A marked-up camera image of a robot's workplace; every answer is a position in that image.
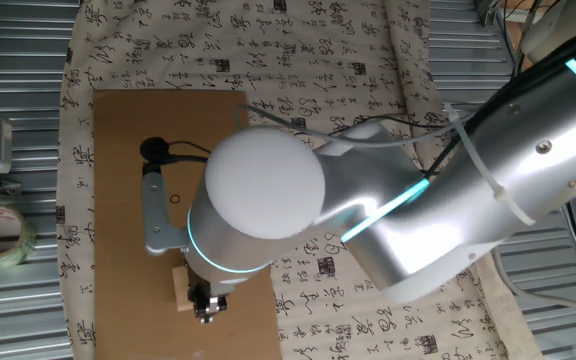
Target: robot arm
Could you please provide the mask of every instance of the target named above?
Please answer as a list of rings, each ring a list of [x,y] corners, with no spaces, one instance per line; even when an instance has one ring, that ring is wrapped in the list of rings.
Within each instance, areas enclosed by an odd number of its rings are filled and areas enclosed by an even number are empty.
[[[576,39],[509,83],[466,130],[530,219],[575,198]],[[392,140],[376,123],[343,136]],[[181,231],[168,225],[165,195],[155,200],[161,175],[145,174],[146,247],[153,255],[185,252],[201,289],[191,289],[196,314],[206,320],[225,308],[236,284],[314,232],[340,235],[384,295],[411,301],[525,226],[471,156],[458,149],[430,183],[399,147],[331,142],[311,151],[277,129],[244,130],[211,154]]]

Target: white cable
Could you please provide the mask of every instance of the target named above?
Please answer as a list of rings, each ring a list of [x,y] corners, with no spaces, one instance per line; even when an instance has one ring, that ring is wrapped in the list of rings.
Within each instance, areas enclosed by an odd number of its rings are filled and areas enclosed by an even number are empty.
[[[472,162],[475,164],[475,167],[477,168],[477,170],[479,170],[481,176],[483,176],[484,180],[486,180],[486,182],[492,189],[495,200],[508,205],[510,211],[512,211],[512,213],[524,224],[528,226],[534,225],[535,220],[532,219],[530,216],[528,216],[528,214],[526,214],[519,207],[519,205],[515,202],[515,200],[508,193],[508,191],[506,191],[506,188],[499,185],[497,180],[495,180],[495,178],[492,176],[492,174],[490,173],[484,162],[481,160],[481,157],[479,156],[477,149],[475,149],[475,145],[473,145],[472,141],[470,141],[470,138],[468,137],[468,134],[466,133],[466,130],[462,126],[461,122],[458,121],[459,115],[457,115],[457,112],[453,110],[450,104],[444,104],[444,107],[448,112],[448,120],[450,120],[450,122],[454,125],[455,130],[457,130],[457,133],[461,138],[461,143],[464,145],[464,148],[466,149],[468,155],[470,155],[470,159],[472,159]]]
[[[532,299],[532,300],[536,300],[536,301],[543,301],[543,302],[548,303],[548,304],[566,306],[569,308],[576,309],[576,301],[572,301],[572,300],[568,300],[568,299],[564,299],[564,298],[560,298],[560,297],[555,297],[555,296],[531,294],[525,290],[520,289],[519,287],[517,287],[517,285],[515,285],[512,282],[512,280],[510,280],[510,278],[508,277],[508,274],[506,274],[506,271],[504,271],[504,268],[501,265],[501,255],[499,254],[499,251],[494,250],[492,252],[492,256],[493,256],[493,261],[495,263],[495,267],[497,268],[497,272],[499,273],[499,277],[501,277],[501,280],[504,282],[504,284],[506,284],[508,289],[510,289],[510,291],[515,293],[515,295],[525,297],[528,299]]]
[[[265,117],[269,120],[272,120],[284,127],[287,128],[291,128],[292,124],[278,116],[275,116],[267,111],[252,107],[252,106],[248,106],[248,105],[239,105],[237,106],[237,108],[235,109],[235,122],[237,124],[237,127],[241,129],[241,121],[239,119],[239,113],[242,110],[248,110],[248,111],[252,111],[255,112],[259,115],[261,115],[262,117]],[[463,121],[466,121],[467,119],[462,119],[460,120],[458,123],[461,123]],[[328,141],[333,141],[333,142],[337,142],[340,144],[346,144],[346,145],[351,145],[351,146],[361,146],[361,147],[365,147],[365,148],[384,148],[384,147],[391,147],[391,146],[401,146],[401,145],[406,145],[406,144],[414,144],[416,142],[420,142],[420,141],[424,141],[424,140],[428,140],[428,139],[432,139],[435,138],[437,136],[441,136],[445,133],[447,133],[448,131],[450,131],[451,129],[454,128],[454,125],[448,125],[446,127],[443,127],[435,132],[426,134],[426,135],[422,135],[422,136],[417,136],[417,137],[413,137],[410,139],[404,139],[404,140],[393,140],[393,141],[388,141],[388,142],[373,142],[370,140],[361,140],[361,139],[349,139],[349,138],[345,138],[342,136],[330,136],[328,134],[324,134],[324,133],[320,133],[318,131],[314,131],[314,130],[310,130],[310,129],[300,129],[301,132],[303,132],[306,135],[310,135],[310,136],[316,136],[318,138],[324,139],[324,140],[328,140]]]

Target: black cable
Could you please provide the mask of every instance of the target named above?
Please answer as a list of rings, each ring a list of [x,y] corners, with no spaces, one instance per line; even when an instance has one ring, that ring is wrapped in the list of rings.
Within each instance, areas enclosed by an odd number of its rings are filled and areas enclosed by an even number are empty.
[[[413,126],[413,127],[417,127],[417,128],[422,128],[422,129],[437,130],[437,129],[443,128],[443,126],[440,126],[440,125],[423,125],[423,124],[416,124],[416,123],[413,123],[412,121],[402,120],[402,119],[396,118],[396,117],[394,117],[394,116],[375,115],[375,116],[369,116],[369,117],[367,117],[367,118],[363,118],[363,119],[361,119],[361,121],[358,121],[358,122],[356,122],[355,124],[352,124],[351,126],[348,126],[348,127],[346,127],[346,128],[343,128],[343,129],[335,130],[335,131],[333,131],[333,132],[331,132],[331,133],[328,133],[328,135],[335,135],[335,134],[338,134],[338,133],[340,133],[340,132],[344,132],[344,131],[346,131],[346,130],[348,130],[348,129],[351,129],[351,128],[357,126],[357,125],[361,125],[361,124],[365,123],[366,121],[369,121],[369,120],[377,120],[377,119],[380,119],[380,120],[391,120],[391,121],[394,121],[394,122],[398,122],[398,123],[400,123],[400,124],[404,124],[404,125],[408,125],[408,126]],[[296,134],[294,134],[294,135],[304,135],[304,133],[299,132],[299,133],[296,133]]]
[[[180,162],[180,161],[206,163],[208,161],[208,158],[203,157],[203,156],[195,156],[195,155],[174,155],[174,154],[171,154],[168,158],[162,159],[161,161],[153,161],[153,162],[158,163],[160,165],[166,165],[166,164],[174,164],[174,163]]]
[[[555,0],[552,5],[544,5],[544,6],[540,6],[541,7],[547,7],[548,10],[546,10],[546,12],[544,12],[544,15],[548,14],[548,11],[550,11],[550,9],[552,9],[555,5],[559,4],[559,0]]]
[[[172,146],[172,145],[177,145],[177,144],[183,144],[183,145],[192,146],[192,147],[194,147],[195,149],[199,149],[199,150],[201,150],[201,151],[203,151],[203,152],[205,152],[205,153],[211,154],[210,150],[208,150],[208,149],[206,149],[206,148],[204,148],[204,147],[201,147],[201,146],[199,146],[199,145],[197,145],[197,144],[195,144],[195,143],[193,143],[193,142],[191,142],[191,141],[179,140],[179,141],[173,141],[173,142],[168,143],[168,145],[170,145],[170,146]]]
[[[521,0],[510,12],[510,14],[508,14],[508,16],[506,16],[506,5],[508,5],[508,0],[506,0],[506,3],[504,4],[504,20],[508,19],[516,10],[517,8],[519,8],[519,6],[521,6],[521,4],[523,4],[524,2],[526,2],[526,0]]]
[[[504,33],[503,33],[503,37],[504,37],[504,42],[506,43],[506,48],[508,49],[508,51],[510,51],[510,49],[514,49],[514,46],[510,46],[510,43],[508,42],[508,29],[506,26],[506,5],[508,5],[508,0],[506,0],[504,2],[504,20],[503,20],[503,28],[504,28]]]

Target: metal clamp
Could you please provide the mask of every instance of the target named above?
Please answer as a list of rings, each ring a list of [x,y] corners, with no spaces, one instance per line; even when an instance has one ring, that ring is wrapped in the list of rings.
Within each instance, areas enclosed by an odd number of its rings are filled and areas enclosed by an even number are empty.
[[[158,256],[168,249],[188,251],[188,232],[168,222],[166,183],[159,172],[148,172],[141,180],[141,210],[144,241],[150,255]]]

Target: wooden block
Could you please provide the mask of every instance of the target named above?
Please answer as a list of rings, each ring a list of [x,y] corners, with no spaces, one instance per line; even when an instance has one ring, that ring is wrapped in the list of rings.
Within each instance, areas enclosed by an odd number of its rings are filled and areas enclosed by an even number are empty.
[[[172,269],[172,280],[175,284],[177,311],[192,310],[192,301],[188,300],[188,269],[185,266]]]

